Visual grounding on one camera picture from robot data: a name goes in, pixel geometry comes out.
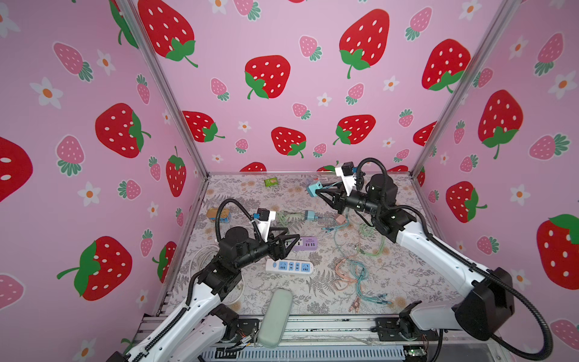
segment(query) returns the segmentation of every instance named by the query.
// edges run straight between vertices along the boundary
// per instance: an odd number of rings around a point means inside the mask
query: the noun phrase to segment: white power strip
[[[265,271],[271,273],[310,275],[314,270],[314,266],[309,261],[289,259],[273,261],[270,258],[265,261]]]

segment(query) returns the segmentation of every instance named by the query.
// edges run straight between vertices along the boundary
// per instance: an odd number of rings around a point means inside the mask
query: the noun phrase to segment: red strawberry
[[[402,162],[402,160],[407,158],[409,154],[410,150],[408,148],[401,150],[396,154],[396,157],[394,157],[394,162]]]
[[[195,51],[195,34],[191,25],[171,6],[161,0],[138,0],[139,16],[155,52],[174,61],[187,59]]]
[[[321,143],[314,147],[313,155],[315,158],[320,158],[324,155],[325,151],[328,149],[325,143]]]
[[[392,167],[387,172],[408,172],[408,166],[400,165],[400,166]]]
[[[460,170],[462,172],[470,172],[472,169],[476,169],[478,165],[478,157],[476,155],[466,156],[460,163]]]
[[[428,201],[430,201],[431,203],[435,203],[436,201],[438,201],[438,198],[439,198],[438,190],[432,190],[428,194]]]
[[[559,319],[551,323],[551,330],[567,346],[579,350],[579,326],[566,319]]]
[[[187,178],[187,175],[185,174],[186,171],[187,169],[185,168],[185,163],[183,162],[183,159],[178,156],[177,146],[175,146],[175,154],[169,157],[167,166],[165,167],[169,188],[175,197],[179,196],[181,192],[183,192],[185,179]]]
[[[482,236],[477,241],[477,248],[486,255],[492,255],[493,253],[496,254],[499,251],[499,243],[497,242],[497,239],[493,238],[492,236]]]
[[[122,45],[120,42],[120,35],[124,34],[124,38],[127,39],[129,44],[131,44],[135,48],[139,49],[139,46],[137,45],[137,41],[135,40],[133,33],[131,33],[129,26],[127,25],[127,21],[124,19],[123,14],[119,9],[119,5],[117,5],[117,3],[116,3],[116,0],[109,0],[109,5],[111,6],[112,17],[113,17],[113,19],[115,19],[116,24],[120,28],[119,44]]]
[[[426,172],[424,171],[424,166],[420,169],[418,176],[416,176],[416,180],[418,180],[418,184],[420,185],[420,187],[424,185],[424,182],[426,180]]]
[[[340,54],[342,61],[350,66],[348,79],[352,67],[360,71],[371,67],[382,58],[389,29],[388,13],[374,9],[344,32],[340,38]]]
[[[90,64],[87,61],[82,61],[82,55],[80,55],[78,50],[60,42],[55,42],[52,48],[58,60],[70,74],[77,75],[78,78],[87,83],[92,81],[94,78],[93,70],[90,69]]]
[[[477,76],[472,82],[472,86],[475,88],[483,88],[490,79],[493,77],[493,70],[490,68],[485,68],[481,72],[478,72]]]
[[[430,53],[422,73],[422,86],[430,90],[441,90],[446,87],[453,93],[449,85],[460,80],[468,62],[470,53],[458,41],[454,39],[442,41]]]
[[[455,130],[455,143],[459,144],[460,141],[462,141],[464,137],[464,121],[461,119],[457,124],[456,124],[456,130]]]
[[[237,151],[237,153],[245,153],[248,148],[249,144],[245,138],[240,138],[235,142],[235,151]]]
[[[131,254],[112,237],[102,236],[82,252],[80,266],[65,270],[56,278],[78,270],[74,278],[76,291],[87,301],[95,301],[127,279],[132,267]]]
[[[430,17],[433,15],[433,9],[430,6],[417,12],[410,19],[410,27],[406,28],[406,40],[414,41],[420,36],[420,32],[426,30],[430,24]]]
[[[478,124],[478,138],[488,148],[509,143],[523,124],[523,110],[513,96],[504,89],[494,92],[486,103]]]
[[[146,257],[151,252],[153,247],[153,232],[149,229],[145,230],[141,240],[141,254]]]
[[[366,139],[375,125],[376,118],[369,114],[342,118],[336,127],[338,139],[334,141],[333,145],[338,140],[346,145],[358,144]]]
[[[145,80],[143,74],[139,74],[137,76],[137,93],[141,96],[144,104],[149,104],[149,99],[151,98],[151,93],[149,92],[149,88],[147,88],[148,84]]]
[[[173,260],[173,255],[175,255],[176,248],[177,244],[174,242],[168,242],[159,254],[159,261],[155,260],[155,257],[153,257],[153,262],[159,264],[159,266],[157,266],[157,275],[159,276],[161,283],[165,282],[165,277],[167,276],[167,272],[171,266],[171,261]]]
[[[560,287],[579,289],[579,218],[562,214],[543,222],[537,247],[549,279]]]
[[[318,61],[322,58],[322,48],[318,46],[318,41],[311,36],[304,35],[299,38],[299,49],[302,55],[310,61]]]
[[[320,167],[317,172],[336,172],[336,166],[333,166],[331,164],[324,166],[324,167]]]
[[[25,287],[16,277],[0,273],[0,310],[13,305],[24,296]]]
[[[294,115],[296,117],[300,117],[302,119],[308,119],[312,116],[312,113],[306,107],[305,104],[294,103],[294,105],[291,108],[294,111]]]
[[[117,190],[120,197],[129,200],[134,200],[141,194],[141,187],[133,180],[123,180]]]
[[[267,172],[267,169],[261,162],[252,162],[239,170],[239,172]]]
[[[284,91],[290,77],[290,62],[281,55],[257,57],[245,65],[245,82],[261,98],[277,98]]]
[[[209,142],[215,137],[225,138],[225,136],[217,135],[217,124],[213,121],[213,118],[205,113],[183,111],[183,116],[185,116],[185,120],[195,141]]]
[[[538,160],[550,160],[553,156],[560,156],[569,149],[570,140],[563,134],[555,137],[547,134],[529,148],[529,156]]]
[[[539,54],[537,55],[538,63],[535,64],[535,75],[542,76],[549,72],[563,53],[563,34],[558,32],[547,41]]]
[[[61,173],[70,177],[82,171],[80,164],[85,161],[85,153],[76,137],[65,136],[56,146],[56,155],[60,158],[56,164]]]
[[[346,96],[346,103],[349,105],[354,105],[362,96],[364,95],[364,85],[362,83],[358,83],[348,91],[348,95]]]
[[[477,209],[486,209],[487,205],[478,205],[478,193],[468,181],[452,185],[446,190],[446,203],[460,222],[469,222],[477,214]]]
[[[259,18],[259,13],[261,9],[259,4],[254,0],[233,0],[235,8],[239,15],[247,16],[249,21],[256,21]]]
[[[183,214],[183,210],[181,210],[180,207],[177,208],[177,211],[175,211],[175,217],[177,218],[177,225],[183,227],[183,221],[184,221],[184,214]]]
[[[404,128],[410,126],[414,120],[414,116],[412,115],[412,111],[410,109],[405,109],[400,112],[399,117],[400,119],[398,120],[398,123],[400,123],[400,125]]]
[[[299,153],[303,158],[302,150],[306,148],[306,136],[300,131],[285,127],[274,128],[272,141],[282,155],[295,156]]]
[[[227,92],[227,86],[217,78],[211,80],[211,91],[217,96],[217,99],[222,102],[227,102],[229,99],[229,93]]]
[[[32,176],[32,162],[20,146],[0,137],[0,202]]]
[[[422,127],[421,129],[416,131],[416,133],[412,137],[412,141],[414,141],[415,144],[424,147],[426,145],[426,141],[428,141],[428,139],[430,138],[430,134],[434,130],[434,126],[436,126],[436,122],[430,123],[428,126]]]
[[[126,158],[137,157],[145,144],[141,120],[125,103],[117,103],[98,116],[95,124],[98,140]]]
[[[161,165],[157,163],[157,158],[151,156],[149,158],[149,167],[151,168],[151,176],[155,181],[161,180]]]

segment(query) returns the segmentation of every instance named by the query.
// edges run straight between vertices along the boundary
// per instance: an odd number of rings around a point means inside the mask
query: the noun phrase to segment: power strip
[[[285,247],[290,246],[291,240],[285,242]],[[305,236],[301,237],[297,243],[295,243],[292,251],[314,251],[318,250],[318,238]]]
[[[314,267],[309,261],[288,259],[273,261],[273,259],[267,258],[265,271],[280,274],[310,275],[314,272]]]

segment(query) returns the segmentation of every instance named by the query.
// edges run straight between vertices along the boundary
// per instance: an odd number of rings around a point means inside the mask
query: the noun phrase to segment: strawberry wallpaper
[[[412,168],[501,3],[133,1],[212,172]]]
[[[115,1],[0,0],[0,47],[2,359],[104,361],[201,178]]]
[[[550,361],[579,359],[578,13],[573,1],[520,5],[421,180],[451,245],[505,269],[541,311]],[[501,334],[537,352],[536,322],[516,308]]]

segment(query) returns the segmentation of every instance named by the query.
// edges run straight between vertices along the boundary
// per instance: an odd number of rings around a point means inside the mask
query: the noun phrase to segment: strawberry
[[[412,137],[412,141],[415,144],[424,147],[426,145],[426,141],[430,138],[430,134],[432,134],[434,130],[434,126],[436,126],[436,122],[430,123],[428,126],[422,127]]]
[[[424,185],[424,182],[426,181],[426,171],[424,171],[424,166],[422,166],[422,168],[420,169],[418,176],[416,176],[416,180],[418,181],[420,187]]]
[[[98,116],[95,124],[97,138],[102,144],[126,158],[135,158],[145,144],[141,120],[125,103],[117,103]]]
[[[67,135],[56,146],[56,155],[60,160],[56,163],[62,174],[68,177],[82,171],[81,163],[85,161],[85,153],[76,137]]]
[[[422,86],[425,89],[441,90],[454,84],[463,76],[470,62],[470,53],[458,41],[447,39],[438,44],[430,53],[422,73]]]
[[[259,13],[261,9],[257,1],[253,0],[233,0],[235,8],[239,15],[247,16],[249,21],[256,21],[259,18]]]
[[[60,42],[54,42],[52,48],[58,60],[60,60],[70,74],[78,75],[78,78],[87,83],[92,81],[94,78],[92,74],[93,70],[90,68],[88,62],[82,61],[82,55],[80,55],[78,50]]]
[[[400,119],[398,123],[404,128],[409,127],[412,121],[414,120],[414,116],[412,115],[412,111],[410,109],[405,109],[400,112],[399,115]]]
[[[113,19],[115,19],[116,24],[120,28],[119,44],[122,45],[122,43],[120,42],[120,36],[121,36],[121,34],[124,34],[124,38],[129,42],[129,44],[131,44],[135,48],[139,49],[139,46],[137,45],[137,41],[135,40],[133,33],[131,33],[129,26],[127,25],[127,21],[124,19],[123,14],[119,9],[119,5],[117,5],[117,3],[116,3],[116,0],[109,0],[109,5],[111,6],[112,17],[113,17]]]
[[[407,158],[409,154],[410,154],[410,150],[408,148],[401,150],[394,157],[394,162],[397,162],[397,163],[402,162],[402,160]]]
[[[348,95],[346,96],[346,103],[349,105],[354,105],[362,96],[364,95],[364,85],[362,83],[358,83],[350,90],[348,90]]]
[[[252,162],[239,170],[239,172],[267,172],[267,169],[261,162]]]
[[[294,115],[296,117],[300,117],[302,119],[308,119],[312,116],[312,113],[310,112],[310,110],[306,107],[305,104],[301,104],[301,103],[294,103],[294,105],[291,107],[292,110],[294,111]]]
[[[149,88],[147,88],[148,84],[145,80],[143,74],[139,74],[137,76],[137,93],[141,96],[144,104],[149,104],[149,99],[151,98],[151,93],[149,92]]]
[[[566,319],[559,319],[551,323],[551,330],[567,346],[579,350],[579,326]]]
[[[141,187],[133,180],[123,180],[117,190],[120,197],[129,200],[134,200],[141,194]]]
[[[274,128],[272,141],[282,155],[295,156],[299,153],[303,158],[302,150],[306,148],[306,136],[300,131],[285,127]]]
[[[477,76],[474,77],[472,86],[475,88],[483,88],[490,79],[493,77],[493,70],[490,68],[485,68],[481,72],[478,72]]]
[[[477,241],[477,248],[486,255],[492,255],[493,253],[496,254],[499,251],[499,243],[497,242],[497,239],[493,238],[492,236],[482,236]]]
[[[554,137],[550,134],[543,136],[529,148],[529,156],[538,160],[550,160],[553,156],[560,156],[569,149],[570,140],[563,134]]]
[[[185,179],[187,178],[186,171],[185,163],[183,162],[183,159],[178,156],[177,146],[175,146],[175,154],[169,157],[167,166],[165,167],[167,182],[169,182],[169,188],[175,197],[183,192]]]
[[[311,36],[304,35],[299,38],[299,49],[302,55],[310,61],[318,61],[322,58],[322,48],[318,46],[318,41]]]
[[[195,51],[195,34],[191,25],[171,6],[161,0],[138,0],[139,16],[155,52],[174,61],[187,59]]]
[[[159,261],[155,260],[155,257],[153,257],[153,262],[159,264],[159,266],[157,266],[157,275],[159,276],[161,283],[165,282],[165,277],[167,276],[167,272],[171,266],[171,261],[173,260],[173,255],[175,255],[176,248],[177,244],[174,242],[168,242],[159,254]]]
[[[478,138],[488,148],[497,147],[494,159],[499,156],[501,144],[509,143],[521,128],[523,110],[513,96],[504,89],[494,92],[486,103],[478,124]]]
[[[0,202],[32,176],[32,162],[20,146],[0,137]]]
[[[25,287],[16,277],[0,273],[0,310],[13,305],[24,296]]]
[[[175,217],[177,218],[177,225],[183,227],[183,221],[185,216],[183,214],[183,210],[181,210],[180,207],[178,207],[177,210],[175,211]]]
[[[478,157],[476,155],[466,156],[460,163],[460,170],[462,172],[470,172],[472,169],[476,169],[478,165]]]
[[[538,63],[535,64],[535,75],[542,76],[547,74],[554,66],[554,61],[557,60],[563,53],[563,34],[558,32],[547,41],[541,48],[537,55]]]
[[[428,201],[430,201],[431,203],[435,203],[436,201],[438,201],[438,197],[439,197],[438,190],[432,190],[428,194]]]
[[[348,79],[350,79],[352,67],[360,71],[371,67],[382,58],[389,29],[388,13],[381,9],[374,9],[344,32],[339,46],[342,61],[350,66]]]
[[[249,148],[249,144],[245,138],[240,138],[235,142],[235,151],[237,151],[237,153],[245,153],[247,148]]]
[[[185,120],[195,141],[209,142],[215,137],[225,138],[225,136],[217,135],[217,124],[213,121],[213,118],[205,113],[183,111],[183,116],[185,116]]]
[[[78,270],[74,287],[87,301],[96,301],[118,287],[131,273],[133,259],[131,254],[115,239],[102,236],[95,240],[80,255],[79,266],[59,273],[65,274]]]
[[[426,30],[430,24],[430,17],[433,15],[433,9],[430,6],[417,12],[412,19],[410,19],[410,27],[406,28],[406,40],[414,41],[420,36],[420,32]]]
[[[446,203],[455,217],[463,223],[471,221],[477,209],[486,209],[487,205],[478,205],[478,193],[468,181],[452,185],[446,190]]]
[[[549,279],[565,289],[579,289],[579,218],[562,214],[543,222],[537,247]]]
[[[459,144],[460,141],[462,141],[464,137],[464,121],[461,119],[457,124],[456,124],[456,130],[455,130],[455,143]]]
[[[408,166],[400,165],[392,167],[390,170],[387,170],[387,172],[408,172]]]
[[[277,98],[284,91],[290,77],[290,62],[281,55],[257,57],[245,65],[245,82],[261,98]]]
[[[375,125],[376,118],[369,114],[342,118],[336,127],[338,139],[332,145],[338,140],[346,145],[358,144],[366,139]]]
[[[153,232],[149,229],[145,230],[141,240],[141,254],[146,257],[151,252],[153,247]]]
[[[336,166],[329,164],[327,166],[320,167],[319,169],[317,169],[317,172],[336,172]]]
[[[227,102],[229,99],[229,93],[227,92],[227,86],[217,78],[211,80],[211,91],[217,96],[217,99],[222,102]]]
[[[155,181],[161,180],[161,165],[158,164],[156,157],[151,156],[149,158],[149,167],[151,168],[151,176]]]
[[[325,143],[321,143],[314,147],[313,155],[315,158],[320,158],[324,155],[325,151],[328,149]]]

